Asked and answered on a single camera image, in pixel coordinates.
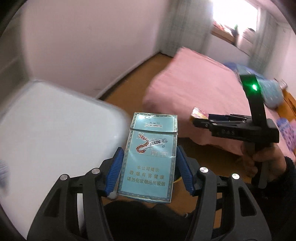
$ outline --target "pillow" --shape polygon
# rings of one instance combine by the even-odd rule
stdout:
[[[269,109],[276,109],[284,101],[283,92],[276,80],[258,79],[264,104]]]
[[[279,130],[285,139],[288,149],[293,152],[295,148],[294,130],[286,118],[279,118],[276,121]]]
[[[240,82],[240,74],[254,74],[261,87],[263,101],[267,108],[276,109],[281,103],[283,103],[284,96],[281,87],[276,80],[267,80],[263,75],[240,64],[228,62],[224,65],[236,73]]]
[[[295,143],[294,148],[296,148],[296,120],[295,119],[290,121],[290,126],[292,127],[292,130],[294,132],[294,143]]]

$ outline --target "black sleeve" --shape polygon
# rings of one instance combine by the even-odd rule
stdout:
[[[273,240],[281,236],[288,240],[289,233],[295,233],[290,223],[296,221],[296,170],[292,160],[285,157],[287,169],[277,180],[269,182],[264,190],[251,190],[259,204]]]

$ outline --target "white plastic seat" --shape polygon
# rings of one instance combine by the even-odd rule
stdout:
[[[59,176],[99,167],[125,146],[129,124],[121,109],[47,82],[18,92],[0,115],[0,159],[9,168],[0,202],[24,238]]]

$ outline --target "red dragon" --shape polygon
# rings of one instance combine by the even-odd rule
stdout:
[[[145,136],[143,136],[143,135],[141,135],[141,134],[139,134],[138,137],[141,138],[143,141],[146,141],[146,143],[141,144],[141,145],[138,145],[138,146],[136,147],[136,150],[137,150],[137,152],[139,152],[139,153],[145,153],[146,150],[140,150],[140,148],[145,147],[145,146],[148,146],[148,144],[149,144],[149,140],[148,140],[147,137],[145,137]]]

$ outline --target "window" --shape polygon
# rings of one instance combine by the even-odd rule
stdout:
[[[245,0],[213,0],[214,20],[234,29],[238,26],[239,33],[246,28],[256,31],[258,10]]]

